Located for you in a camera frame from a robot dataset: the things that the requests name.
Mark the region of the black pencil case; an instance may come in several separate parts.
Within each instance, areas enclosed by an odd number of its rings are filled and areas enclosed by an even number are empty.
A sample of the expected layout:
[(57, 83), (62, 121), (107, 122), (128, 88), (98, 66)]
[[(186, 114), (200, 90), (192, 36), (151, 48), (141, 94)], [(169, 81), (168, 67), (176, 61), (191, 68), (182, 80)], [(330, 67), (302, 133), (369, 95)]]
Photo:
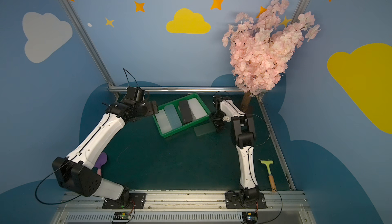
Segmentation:
[(193, 122), (193, 114), (187, 100), (179, 101), (179, 109), (182, 116), (182, 122), (184, 124)]

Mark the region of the green plastic storage tray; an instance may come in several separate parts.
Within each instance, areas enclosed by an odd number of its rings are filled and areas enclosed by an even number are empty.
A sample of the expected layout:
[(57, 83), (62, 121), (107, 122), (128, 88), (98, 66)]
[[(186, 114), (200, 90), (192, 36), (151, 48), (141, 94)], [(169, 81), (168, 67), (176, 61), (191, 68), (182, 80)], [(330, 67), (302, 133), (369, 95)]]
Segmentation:
[[(193, 116), (193, 122), (188, 123), (188, 124), (184, 124), (184, 123), (182, 122), (182, 116), (181, 116), (181, 112), (180, 112), (180, 109), (179, 109), (179, 101), (181, 101), (181, 100), (189, 100), (189, 99), (191, 99), (191, 98), (197, 98), (197, 99), (199, 100), (200, 104), (203, 106), (203, 108), (204, 108), (205, 111), (207, 112), (207, 116), (205, 116), (205, 117), (203, 117), (203, 118), (200, 118), (200, 119), (195, 119), (195, 117)], [(168, 133), (162, 134), (161, 131), (160, 131), (160, 128), (159, 128), (159, 126), (158, 126), (157, 119), (156, 119), (156, 117), (155, 117), (155, 115), (154, 115), (154, 116), (153, 116), (153, 119), (154, 119), (155, 125), (157, 126), (157, 129), (158, 129), (159, 134), (160, 134), (163, 138), (167, 138), (167, 137), (169, 137), (169, 136), (172, 136), (172, 135), (174, 135), (174, 134), (177, 134), (177, 133), (179, 133), (179, 132), (181, 132), (181, 131), (184, 131), (184, 130), (186, 130), (186, 129), (189, 129), (189, 128), (191, 128), (191, 127), (195, 127), (196, 125), (199, 125), (199, 124), (201, 124), (201, 123), (207, 121), (207, 120), (209, 119), (209, 115), (211, 114), (210, 110), (207, 108), (207, 105), (202, 101), (201, 97), (200, 97), (197, 93), (192, 93), (192, 94), (190, 94), (190, 95), (187, 95), (187, 96), (178, 98), (178, 99), (176, 99), (176, 100), (170, 101), (170, 102), (168, 102), (168, 103), (165, 103), (165, 104), (163, 104), (163, 105), (159, 105), (159, 106), (158, 106), (158, 110), (164, 110), (164, 107), (167, 106), (167, 105), (169, 105), (169, 104), (173, 104), (173, 105), (174, 105), (174, 107), (175, 107), (175, 109), (176, 109), (176, 111), (177, 111), (177, 113), (178, 113), (178, 115), (179, 115), (179, 118), (180, 118), (180, 120), (181, 120), (182, 127), (178, 128), (178, 129), (175, 129), (175, 130), (171, 130), (171, 131), (168, 132)]]

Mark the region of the light teal frosted pencil case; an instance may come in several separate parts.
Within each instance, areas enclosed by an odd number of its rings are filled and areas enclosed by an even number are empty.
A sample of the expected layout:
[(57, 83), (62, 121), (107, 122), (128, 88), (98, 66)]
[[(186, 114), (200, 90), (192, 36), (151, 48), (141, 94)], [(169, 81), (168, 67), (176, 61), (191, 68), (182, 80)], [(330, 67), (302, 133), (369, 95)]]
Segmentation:
[(182, 127), (181, 120), (173, 104), (169, 104), (165, 106), (164, 111), (166, 113), (166, 116), (168, 118), (172, 130)]

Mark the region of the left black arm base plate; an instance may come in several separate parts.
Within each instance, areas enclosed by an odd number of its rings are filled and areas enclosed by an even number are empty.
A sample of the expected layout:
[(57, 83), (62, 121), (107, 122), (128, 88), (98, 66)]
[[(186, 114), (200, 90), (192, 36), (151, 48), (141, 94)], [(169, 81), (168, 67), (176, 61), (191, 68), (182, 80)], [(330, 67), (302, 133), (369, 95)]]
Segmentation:
[(124, 197), (117, 200), (105, 198), (102, 209), (143, 209), (146, 196), (147, 194), (144, 192), (127, 192)]

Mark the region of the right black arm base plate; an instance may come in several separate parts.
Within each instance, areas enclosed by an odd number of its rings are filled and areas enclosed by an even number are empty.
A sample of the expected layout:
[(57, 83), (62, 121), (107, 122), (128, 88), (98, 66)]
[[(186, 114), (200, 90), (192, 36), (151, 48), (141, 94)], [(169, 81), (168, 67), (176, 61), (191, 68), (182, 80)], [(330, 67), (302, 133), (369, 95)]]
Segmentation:
[(225, 202), (227, 209), (266, 209), (267, 204), (264, 194), (260, 192), (257, 201), (243, 201), (239, 192), (227, 191), (225, 193)]

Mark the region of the dark green pencil case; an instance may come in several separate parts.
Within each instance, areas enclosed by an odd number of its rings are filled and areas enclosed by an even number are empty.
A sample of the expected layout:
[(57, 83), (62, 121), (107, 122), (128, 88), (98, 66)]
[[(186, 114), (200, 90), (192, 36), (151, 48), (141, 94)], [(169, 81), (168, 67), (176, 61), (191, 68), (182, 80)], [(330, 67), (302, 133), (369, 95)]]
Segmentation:
[(210, 133), (216, 132), (215, 126), (213, 123), (203, 124), (197, 127), (194, 127), (195, 135), (197, 137), (201, 137), (203, 135), (207, 135)]

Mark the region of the white opaque pencil case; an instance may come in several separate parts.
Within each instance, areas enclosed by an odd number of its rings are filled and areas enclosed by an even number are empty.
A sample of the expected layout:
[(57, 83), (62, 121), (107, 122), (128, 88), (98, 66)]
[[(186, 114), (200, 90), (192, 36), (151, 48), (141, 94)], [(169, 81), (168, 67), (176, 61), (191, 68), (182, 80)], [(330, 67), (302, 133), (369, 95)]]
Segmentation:
[(195, 119), (200, 119), (207, 116), (207, 112), (197, 98), (191, 98), (187, 102)]

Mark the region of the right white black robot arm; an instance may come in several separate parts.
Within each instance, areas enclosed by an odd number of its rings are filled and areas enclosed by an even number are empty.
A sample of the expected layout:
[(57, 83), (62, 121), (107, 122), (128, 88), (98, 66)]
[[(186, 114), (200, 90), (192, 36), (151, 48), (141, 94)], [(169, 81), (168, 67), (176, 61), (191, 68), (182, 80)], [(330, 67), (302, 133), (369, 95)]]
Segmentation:
[(253, 116), (243, 112), (228, 96), (213, 96), (213, 104), (215, 112), (211, 114), (211, 119), (216, 131), (222, 131), (225, 123), (231, 124), (231, 137), (238, 153), (241, 173), (239, 200), (244, 206), (254, 204), (259, 200), (259, 186), (253, 158), (256, 140)]

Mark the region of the clear frosted pencil case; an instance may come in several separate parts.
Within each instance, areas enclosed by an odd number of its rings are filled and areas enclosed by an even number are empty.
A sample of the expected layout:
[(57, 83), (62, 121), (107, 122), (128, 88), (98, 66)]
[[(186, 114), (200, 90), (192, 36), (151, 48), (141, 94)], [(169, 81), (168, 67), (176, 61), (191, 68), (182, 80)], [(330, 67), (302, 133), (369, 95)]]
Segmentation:
[(172, 130), (172, 127), (164, 110), (159, 110), (158, 114), (156, 114), (155, 117), (157, 119), (158, 126), (162, 134), (168, 133)]

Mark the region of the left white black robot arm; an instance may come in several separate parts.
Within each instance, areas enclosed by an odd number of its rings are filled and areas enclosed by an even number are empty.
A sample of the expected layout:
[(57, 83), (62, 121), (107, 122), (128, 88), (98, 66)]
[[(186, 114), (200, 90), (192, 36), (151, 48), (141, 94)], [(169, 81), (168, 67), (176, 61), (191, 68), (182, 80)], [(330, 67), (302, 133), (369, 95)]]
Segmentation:
[(58, 157), (52, 163), (60, 187), (79, 195), (98, 196), (128, 204), (127, 187), (104, 179), (93, 171), (96, 162), (112, 138), (129, 122), (158, 113), (155, 101), (149, 100), (149, 92), (140, 87), (128, 87), (119, 102), (110, 104), (100, 122), (81, 144), (65, 158)]

